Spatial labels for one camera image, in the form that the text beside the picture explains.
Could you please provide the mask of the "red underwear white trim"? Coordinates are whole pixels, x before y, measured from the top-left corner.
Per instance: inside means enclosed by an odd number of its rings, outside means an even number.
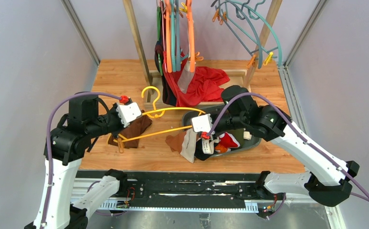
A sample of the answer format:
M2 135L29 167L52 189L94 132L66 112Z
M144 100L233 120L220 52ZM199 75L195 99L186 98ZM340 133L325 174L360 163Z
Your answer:
M219 144L225 148L239 148L241 145L239 141L228 132L219 135Z

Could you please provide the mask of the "black underwear cream waistband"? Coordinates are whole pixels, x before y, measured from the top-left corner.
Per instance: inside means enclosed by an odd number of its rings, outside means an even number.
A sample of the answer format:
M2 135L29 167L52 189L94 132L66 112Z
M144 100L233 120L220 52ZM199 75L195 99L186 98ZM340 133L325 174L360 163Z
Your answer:
M201 138L195 145L195 158L205 161L213 155L218 155L219 152L215 149L215 147L218 146L218 143L218 139L211 141Z

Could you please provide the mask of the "brown underwear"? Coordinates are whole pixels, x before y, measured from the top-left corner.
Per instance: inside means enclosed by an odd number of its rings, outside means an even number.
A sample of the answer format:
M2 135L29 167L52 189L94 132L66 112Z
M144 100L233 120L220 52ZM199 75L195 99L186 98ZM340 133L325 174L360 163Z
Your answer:
M197 133L192 129L188 129L175 136L167 136L165 142L172 152L178 152L187 161L194 163L198 139Z

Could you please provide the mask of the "blue-grey plastic clip hanger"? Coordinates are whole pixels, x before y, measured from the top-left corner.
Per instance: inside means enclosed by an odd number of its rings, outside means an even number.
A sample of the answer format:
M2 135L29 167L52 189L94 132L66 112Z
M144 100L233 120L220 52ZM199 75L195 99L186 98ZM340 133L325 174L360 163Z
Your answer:
M265 3L257 0L254 4L250 0L214 0L211 7L217 10L220 22L224 23L251 57L257 60L257 67L263 66L263 57L266 53L265 45L261 41L254 24L262 19L257 9Z

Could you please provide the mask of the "teal plastic clip hanger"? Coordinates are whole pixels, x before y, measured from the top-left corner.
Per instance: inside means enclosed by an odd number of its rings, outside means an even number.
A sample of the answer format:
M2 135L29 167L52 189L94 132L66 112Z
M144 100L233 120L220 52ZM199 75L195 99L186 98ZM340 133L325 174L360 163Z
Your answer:
M263 16L262 13L259 12L259 10L262 8L262 5L257 9L257 12L261 15L262 19L255 22L254 26L258 31L258 35L261 41L265 45L266 53L263 54L263 57L259 57L259 60L264 61L263 66L268 65L272 61L277 61L278 64L282 62L283 53L281 43L276 32L273 29L274 21L276 20L281 4L281 0L272 0L267 10L266 16ZM250 56L250 61L247 67L255 67L257 69L261 68L257 67L257 60L254 56Z

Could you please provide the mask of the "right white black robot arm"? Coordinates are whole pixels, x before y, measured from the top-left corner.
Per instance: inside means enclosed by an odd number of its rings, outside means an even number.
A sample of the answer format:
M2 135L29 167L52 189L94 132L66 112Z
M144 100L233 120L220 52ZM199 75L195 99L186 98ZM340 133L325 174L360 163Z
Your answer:
M255 184L258 195L300 194L328 207L350 196L350 181L359 171L358 163L338 159L318 146L281 109L271 103L257 105L246 88L230 86L222 91L221 98L225 105L212 116L214 131L243 129L286 150L306 168L299 174L262 171Z

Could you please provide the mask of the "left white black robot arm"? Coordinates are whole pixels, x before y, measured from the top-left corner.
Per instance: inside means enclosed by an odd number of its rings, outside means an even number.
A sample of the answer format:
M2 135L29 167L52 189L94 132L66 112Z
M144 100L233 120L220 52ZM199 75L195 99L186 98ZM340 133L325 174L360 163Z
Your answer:
M57 126L52 121L57 112L53 109L46 128L45 179L40 207L29 229L84 229L91 216L112 195L128 189L127 175L110 169L99 184L83 197L71 202L74 181L82 159L95 140L103 135L117 135L134 120L142 116L137 103L124 96L99 114L104 105L101 92L80 92L62 101L68 104Z

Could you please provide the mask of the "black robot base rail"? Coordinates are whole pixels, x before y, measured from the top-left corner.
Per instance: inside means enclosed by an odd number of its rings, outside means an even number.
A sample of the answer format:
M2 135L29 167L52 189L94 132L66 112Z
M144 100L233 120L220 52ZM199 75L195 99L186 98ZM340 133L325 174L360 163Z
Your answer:
M280 204L282 194L264 193L258 174L127 171L123 189L95 213L117 216L128 211L256 213Z

